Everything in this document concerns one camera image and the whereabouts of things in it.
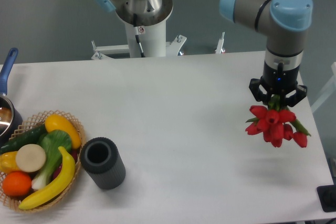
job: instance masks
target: floor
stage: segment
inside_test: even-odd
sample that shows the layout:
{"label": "floor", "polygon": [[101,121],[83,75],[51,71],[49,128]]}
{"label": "floor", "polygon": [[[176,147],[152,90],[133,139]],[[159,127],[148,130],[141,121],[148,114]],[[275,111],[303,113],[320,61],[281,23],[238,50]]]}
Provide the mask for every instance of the floor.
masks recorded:
{"label": "floor", "polygon": [[[219,0],[173,0],[167,40],[187,37],[187,55],[211,54],[225,31],[227,52],[265,50],[266,38],[223,19]],[[336,61],[336,0],[313,0],[313,22],[300,73],[312,104],[332,76]],[[89,60],[91,41],[97,46],[127,43],[123,24],[93,0],[0,0],[0,64],[11,47],[19,48],[17,63]],[[336,156],[336,93],[314,114],[326,157]]]}

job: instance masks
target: yellow pepper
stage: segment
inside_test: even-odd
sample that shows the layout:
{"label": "yellow pepper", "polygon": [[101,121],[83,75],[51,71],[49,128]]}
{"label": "yellow pepper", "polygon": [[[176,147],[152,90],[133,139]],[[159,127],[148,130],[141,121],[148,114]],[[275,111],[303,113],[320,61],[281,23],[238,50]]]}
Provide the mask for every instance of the yellow pepper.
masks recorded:
{"label": "yellow pepper", "polygon": [[15,162],[16,154],[17,152],[7,152],[0,155],[0,171],[8,174],[20,170]]}
{"label": "yellow pepper", "polygon": [[63,146],[58,147],[58,150],[62,154],[61,172],[46,187],[32,193],[21,201],[19,209],[32,209],[50,201],[64,191],[72,181],[76,170],[75,160]]}
{"label": "yellow pepper", "polygon": [[51,132],[54,130],[61,130],[65,131],[69,134],[71,138],[71,147],[72,149],[76,150],[81,145],[80,136],[75,129],[75,127],[70,123],[68,119],[66,119],[64,116],[58,115],[58,114],[52,114],[46,118],[45,126],[47,129],[47,132]]}

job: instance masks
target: tulip bouquet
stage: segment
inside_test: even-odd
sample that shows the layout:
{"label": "tulip bouquet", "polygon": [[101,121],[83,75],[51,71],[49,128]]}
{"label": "tulip bouquet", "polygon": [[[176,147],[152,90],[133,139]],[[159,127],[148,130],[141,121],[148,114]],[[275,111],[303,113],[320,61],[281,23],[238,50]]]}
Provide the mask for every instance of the tulip bouquet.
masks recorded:
{"label": "tulip bouquet", "polygon": [[283,139],[294,139],[300,147],[307,147],[309,132],[287,106],[280,107],[280,96],[274,95],[270,99],[268,107],[251,106],[250,112],[255,118],[246,121],[251,122],[251,125],[245,129],[248,135],[262,132],[265,142],[270,142],[274,147],[280,147]]}

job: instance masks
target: bok choy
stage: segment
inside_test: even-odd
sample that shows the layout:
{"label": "bok choy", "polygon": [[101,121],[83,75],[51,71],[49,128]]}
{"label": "bok choy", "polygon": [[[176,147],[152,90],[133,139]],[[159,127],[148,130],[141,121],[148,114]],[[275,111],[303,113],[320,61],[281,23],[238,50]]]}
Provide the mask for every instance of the bok choy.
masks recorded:
{"label": "bok choy", "polygon": [[54,130],[48,133],[38,144],[45,150],[47,160],[41,170],[31,182],[32,189],[40,190],[51,181],[52,174],[60,166],[62,155],[58,147],[63,146],[67,152],[71,151],[71,138],[68,133]]}

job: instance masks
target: metal pot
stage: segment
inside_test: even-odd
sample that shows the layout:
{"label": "metal pot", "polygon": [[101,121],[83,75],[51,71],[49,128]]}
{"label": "metal pot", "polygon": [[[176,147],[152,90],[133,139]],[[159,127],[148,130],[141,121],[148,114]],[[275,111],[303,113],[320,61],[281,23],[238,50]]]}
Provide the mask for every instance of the metal pot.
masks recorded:
{"label": "metal pot", "polygon": [[12,48],[0,72],[0,147],[11,137],[22,124],[22,117],[14,108],[7,96],[7,80],[18,54],[17,48]]}

